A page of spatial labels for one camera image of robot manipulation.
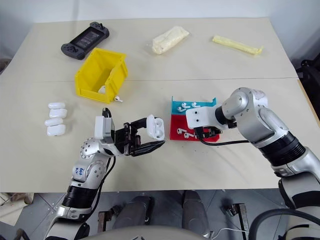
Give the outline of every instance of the yellow foam stick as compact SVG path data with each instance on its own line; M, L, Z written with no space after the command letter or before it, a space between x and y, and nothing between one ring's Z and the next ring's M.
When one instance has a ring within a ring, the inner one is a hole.
M233 40L231 40L229 38L226 38L226 37L223 37L223 36L218 36L218 35L214 36L212 41L214 43L222 44L222 45L225 45L227 47L238 49L238 50L244 51L244 52L252 54L252 55L260 54L262 52L262 49L264 48L263 46L260 47L260 48L247 46L247 45L245 45L243 43L236 42L236 41L233 41Z

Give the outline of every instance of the wireless earbud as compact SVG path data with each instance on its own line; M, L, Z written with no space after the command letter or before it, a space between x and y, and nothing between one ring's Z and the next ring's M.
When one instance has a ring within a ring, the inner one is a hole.
M187 109L178 106L177 110L178 110L178 112L182 113L182 112L186 111Z
M187 106L187 104L185 102L181 103L181 106L184 108L184 109L189 109L191 108L190 106Z
M193 108L200 108L200 107L201 107L200 105L197 105L196 102L193 102L193 103L191 104L191 106L192 106Z
M178 129L176 130L176 133L179 134L179 135L181 135L183 132L186 133L187 130L184 130L184 129L182 129L182 128L178 128Z
M194 137L195 135L188 133L188 132L185 132L183 136L185 139L188 139L189 137Z
M120 99L119 96L115 96L114 100L117 101L117 102L123 103L123 101Z

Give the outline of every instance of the gray floor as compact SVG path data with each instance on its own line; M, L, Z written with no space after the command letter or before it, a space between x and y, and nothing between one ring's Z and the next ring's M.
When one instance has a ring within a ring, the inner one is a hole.
M171 191L134 191L134 192L104 192L95 213L88 219L90 235L97 233L98 212L106 211L114 205L124 205L133 197L147 195L155 198L151 224L168 225L180 228L182 221L181 198L182 192ZM197 190L205 209L207 210L209 226L217 232L221 228L240 229L238 216L224 215L220 207L225 202L245 203L249 224L260 213L276 208L284 208L284 201L278 189L240 189L240 190ZM33 204L25 207L16 226L0 222L0 235L12 240L16 230L22 228L31 240L43 239L48 226L56 212L57 205L62 202L64 193L38 193L34 196ZM278 235L285 231L287 218L275 216L266 220L258 232L259 240L277 240ZM222 231L217 240L242 240L241 232Z

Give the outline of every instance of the device screen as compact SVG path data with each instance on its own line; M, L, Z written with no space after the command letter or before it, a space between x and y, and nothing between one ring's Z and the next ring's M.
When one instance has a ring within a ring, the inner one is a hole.
M95 29L87 29L87 31L83 32L81 35L72 40L71 43L86 50L90 48L90 46L94 45L101 36L101 32Z
M81 39L75 42L75 45L80 48L86 49L89 45L94 43L99 38L99 34L90 31L86 35L84 35Z

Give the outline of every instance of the black cable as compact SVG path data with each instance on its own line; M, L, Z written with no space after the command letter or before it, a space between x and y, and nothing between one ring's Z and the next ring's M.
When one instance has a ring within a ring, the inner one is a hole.
M269 211L265 211L265 212L261 213L253 220L251 227L250 227L250 231L249 231L249 240L256 240L257 239L258 228L264 220L266 220L270 217L273 217L273 216L277 216L277 215L296 216L299 218L309 220L309 221L320 226L320 219L319 218L312 216L308 213L305 213L303 211L297 211L294 209L284 209L284 208L273 209L273 210L269 210Z
M108 168L109 168L110 161L111 161L111 157L108 159L108 162L107 162L107 164L106 164L106 167L105 167L106 170L108 170ZM103 186L103 184L104 184L104 182L105 182L106 177L109 175L109 173L112 171L112 169L114 169L115 164L116 164L116 156L113 157L112 166L110 167L109 171L106 172L106 174L104 175L104 177L103 177L102 180L101 180L101 183L100 183L99 188L98 188L98 195L97 195L97 197L96 197L96 201L95 201L94 207L93 207L93 209L91 210L91 212L89 213L88 218L90 218L91 215L92 215L92 214L94 213L94 211L96 210L96 208L97 208L97 206L98 206L98 203L99 203L99 200L100 200L100 195L101 195L102 186Z
M242 144L242 143L249 143L248 140L239 140L239 141L225 141L225 142L207 142L204 141L203 139L200 139L200 142L202 142L205 145L208 146L222 146L222 145L229 145L229 144Z
M111 116L111 111L109 110L109 108L107 108L106 110L107 110L107 112L108 112L108 117L111 118L111 117L112 117L112 116Z

